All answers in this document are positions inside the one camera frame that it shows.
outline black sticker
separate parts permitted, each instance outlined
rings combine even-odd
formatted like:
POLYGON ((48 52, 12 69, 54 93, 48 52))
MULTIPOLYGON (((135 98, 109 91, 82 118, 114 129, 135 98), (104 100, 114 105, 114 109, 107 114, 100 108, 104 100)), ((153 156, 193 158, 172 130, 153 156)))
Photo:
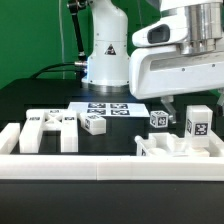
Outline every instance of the black sticker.
POLYGON ((39 121, 40 117, 30 117, 30 121, 39 121))
POLYGON ((94 113, 97 115, 106 115, 106 110, 103 109, 88 109, 87 113, 94 113))
POLYGON ((153 113, 155 113, 156 115, 165 115, 166 114, 163 111, 155 111, 153 113))
POLYGON ((145 150, 142 149, 142 156, 146 156, 145 150))
POLYGON ((89 103, 88 108, 106 108, 105 103, 89 103))
POLYGON ((85 121, 85 127, 86 127, 87 129, 90 129, 90 121, 87 120, 87 119, 86 119, 86 121, 85 121))
POLYGON ((195 135, 207 135, 207 134, 208 134, 208 123, 195 124, 195 135))
POLYGON ((167 117, 158 117, 158 127, 165 126, 167 123, 167 117))
POLYGON ((50 110, 50 113, 59 113, 59 110, 50 110))
POLYGON ((187 131, 191 134, 192 122, 189 119, 187 119, 187 131))
POLYGON ((65 121, 73 121, 73 120, 75 120, 74 117, 65 117, 65 121))
POLYGON ((111 115, 126 116, 130 115, 129 110, 111 110, 111 115))
POLYGON ((128 105, 126 103, 111 103, 110 107, 114 109, 128 109, 128 105))
POLYGON ((156 125, 156 117, 155 116, 153 116, 153 115, 151 115, 151 124, 152 125, 156 125))
POLYGON ((88 116, 88 118, 90 118, 90 119, 99 119, 99 117, 98 117, 98 116, 96 116, 96 115, 91 115, 91 116, 88 116))
POLYGON ((105 54, 107 54, 107 55, 116 55, 116 52, 115 52, 114 47, 113 47, 112 44, 110 44, 110 46, 108 47, 108 49, 105 52, 105 54))

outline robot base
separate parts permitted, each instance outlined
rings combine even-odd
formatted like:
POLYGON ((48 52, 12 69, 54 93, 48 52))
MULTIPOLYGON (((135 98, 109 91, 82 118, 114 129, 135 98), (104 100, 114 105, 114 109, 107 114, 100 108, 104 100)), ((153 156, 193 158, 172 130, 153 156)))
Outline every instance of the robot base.
POLYGON ((103 93, 123 93, 129 91, 129 84, 121 86, 96 85, 82 80, 82 87, 85 89, 103 93))

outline white paper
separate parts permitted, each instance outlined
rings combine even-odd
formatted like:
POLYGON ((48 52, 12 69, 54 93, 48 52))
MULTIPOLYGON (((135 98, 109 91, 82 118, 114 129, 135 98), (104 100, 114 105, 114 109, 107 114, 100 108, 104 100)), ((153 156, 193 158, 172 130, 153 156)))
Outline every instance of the white paper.
POLYGON ((137 103, 71 102, 68 109, 106 117, 149 117, 145 104, 137 103))

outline green wall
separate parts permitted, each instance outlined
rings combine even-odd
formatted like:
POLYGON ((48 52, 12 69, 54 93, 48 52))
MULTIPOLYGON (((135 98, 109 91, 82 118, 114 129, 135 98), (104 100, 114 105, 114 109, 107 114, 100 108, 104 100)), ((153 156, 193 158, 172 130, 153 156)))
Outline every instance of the green wall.
MULTIPOLYGON (((133 32, 141 28, 138 0, 112 0, 129 18, 128 53, 135 49, 133 32)), ((140 0, 143 26, 159 19, 145 0, 140 0)), ((77 47, 67 1, 62 0, 65 61, 77 59, 77 47)), ((86 53, 92 51, 91 10, 79 13, 86 53)), ((59 28, 59 0, 0 1, 0 88, 18 78, 32 75, 41 68, 62 62, 59 28)), ((61 74, 51 74, 61 78, 61 74)))

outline black tabletop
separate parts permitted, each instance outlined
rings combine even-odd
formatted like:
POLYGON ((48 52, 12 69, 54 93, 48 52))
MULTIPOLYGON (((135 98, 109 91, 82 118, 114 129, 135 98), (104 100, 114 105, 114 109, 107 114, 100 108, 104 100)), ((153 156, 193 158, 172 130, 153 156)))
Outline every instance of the black tabletop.
MULTIPOLYGON (((180 122, 159 132, 179 137, 184 135, 187 105, 207 105, 215 111, 218 100, 210 92, 174 99, 180 122)), ((8 122, 23 126, 28 109, 66 109, 70 102, 144 103, 149 111, 165 110, 160 99, 139 101, 129 92, 101 94, 80 88, 74 80, 20 79, 0 91, 0 128, 8 122)), ((158 132, 149 125, 149 118, 106 119, 105 135, 91 136, 79 125, 79 154, 135 155, 134 137, 158 132)), ((222 127, 222 117, 214 114, 212 129, 220 137, 222 127)), ((45 133, 40 153, 60 154, 57 136, 45 133)), ((222 182, 0 180, 0 202, 0 223, 207 224, 224 219, 222 182)))

